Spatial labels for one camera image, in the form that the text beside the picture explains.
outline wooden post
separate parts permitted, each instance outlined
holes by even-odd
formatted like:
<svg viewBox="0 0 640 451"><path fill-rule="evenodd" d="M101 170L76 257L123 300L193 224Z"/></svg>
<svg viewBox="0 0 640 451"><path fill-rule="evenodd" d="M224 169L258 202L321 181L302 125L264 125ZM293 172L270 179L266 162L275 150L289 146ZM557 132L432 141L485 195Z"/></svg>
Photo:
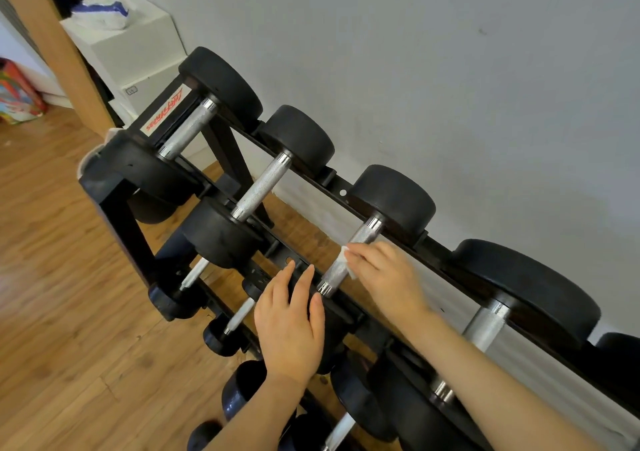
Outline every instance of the wooden post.
<svg viewBox="0 0 640 451"><path fill-rule="evenodd" d="M83 124L104 136L113 120L76 46L60 25L53 0L9 0Z"/></svg>

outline hand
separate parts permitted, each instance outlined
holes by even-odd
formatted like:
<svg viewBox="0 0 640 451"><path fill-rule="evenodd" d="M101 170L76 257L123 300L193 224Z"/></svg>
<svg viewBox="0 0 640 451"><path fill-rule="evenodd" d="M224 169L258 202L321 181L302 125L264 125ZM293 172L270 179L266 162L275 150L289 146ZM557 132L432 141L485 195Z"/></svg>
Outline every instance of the hand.
<svg viewBox="0 0 640 451"><path fill-rule="evenodd" d="M258 300L253 317L267 378L285 377L304 390L322 358L324 307L320 294L314 294L307 318L313 265L300 276L289 303L287 285L294 268L295 264L290 262L271 280Z"/></svg>
<svg viewBox="0 0 640 451"><path fill-rule="evenodd" d="M415 270L395 245L387 242L347 244L349 268L371 294L384 316L405 333L430 312Z"/></svg>

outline person's left hand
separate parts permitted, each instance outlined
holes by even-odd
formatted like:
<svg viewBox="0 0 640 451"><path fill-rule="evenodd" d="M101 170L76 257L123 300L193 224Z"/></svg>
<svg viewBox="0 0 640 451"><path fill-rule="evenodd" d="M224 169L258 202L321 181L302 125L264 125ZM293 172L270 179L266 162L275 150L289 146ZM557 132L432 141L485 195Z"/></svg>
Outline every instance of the person's left hand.
<svg viewBox="0 0 640 451"><path fill-rule="evenodd" d="M307 318L313 265L300 276L289 303L288 284L294 268L295 264L290 262L269 282L258 300L253 317L267 378L286 377L304 389L322 358L324 307L322 296L314 294Z"/></svg>

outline wooden floor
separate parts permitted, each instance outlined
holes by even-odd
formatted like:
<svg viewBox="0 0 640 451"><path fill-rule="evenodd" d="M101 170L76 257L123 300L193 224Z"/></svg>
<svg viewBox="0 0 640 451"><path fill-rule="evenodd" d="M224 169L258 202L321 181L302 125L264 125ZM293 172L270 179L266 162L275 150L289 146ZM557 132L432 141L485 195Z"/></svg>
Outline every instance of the wooden floor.
<svg viewBox="0 0 640 451"><path fill-rule="evenodd" d="M78 162L99 143L64 108L0 124L2 450L183 450L197 424L221 418L220 390L246 358L222 358L204 346L208 312L167 323L149 303L76 181ZM208 173L215 179L220 168ZM193 204L143 228L152 248ZM337 244L275 196L266 207L277 232L327 269ZM238 309L244 292L235 271L212 268L206 280ZM371 308L357 283L346 289ZM310 388L343 414L326 379L315 377ZM400 449L353 432L370 451Z"/></svg>

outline forearm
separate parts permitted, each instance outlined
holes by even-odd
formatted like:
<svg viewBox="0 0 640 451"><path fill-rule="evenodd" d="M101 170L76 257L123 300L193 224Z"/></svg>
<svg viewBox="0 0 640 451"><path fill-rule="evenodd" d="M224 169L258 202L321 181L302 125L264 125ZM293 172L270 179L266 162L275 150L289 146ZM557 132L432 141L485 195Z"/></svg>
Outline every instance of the forearm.
<svg viewBox="0 0 640 451"><path fill-rule="evenodd" d="M496 451L601 451L436 313L428 312L401 330L456 393Z"/></svg>
<svg viewBox="0 0 640 451"><path fill-rule="evenodd" d="M275 451L304 387L286 377L267 379L209 444L207 451Z"/></svg>

